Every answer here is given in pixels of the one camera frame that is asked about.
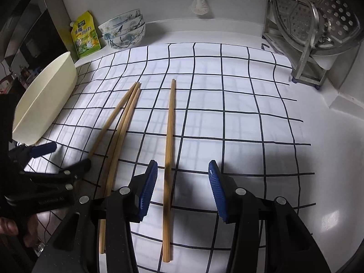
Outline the person's left hand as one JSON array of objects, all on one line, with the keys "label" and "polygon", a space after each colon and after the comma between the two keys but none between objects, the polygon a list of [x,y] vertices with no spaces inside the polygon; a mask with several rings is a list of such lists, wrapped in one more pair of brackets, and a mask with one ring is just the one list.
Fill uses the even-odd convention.
[{"label": "person's left hand", "polygon": [[[17,236],[18,235],[18,227],[14,221],[6,219],[5,217],[1,218],[0,223],[0,231],[1,235],[9,235],[9,236]],[[28,234],[24,236],[23,241],[26,247],[33,247],[38,241],[38,217],[37,215],[33,215],[28,220]]]}]

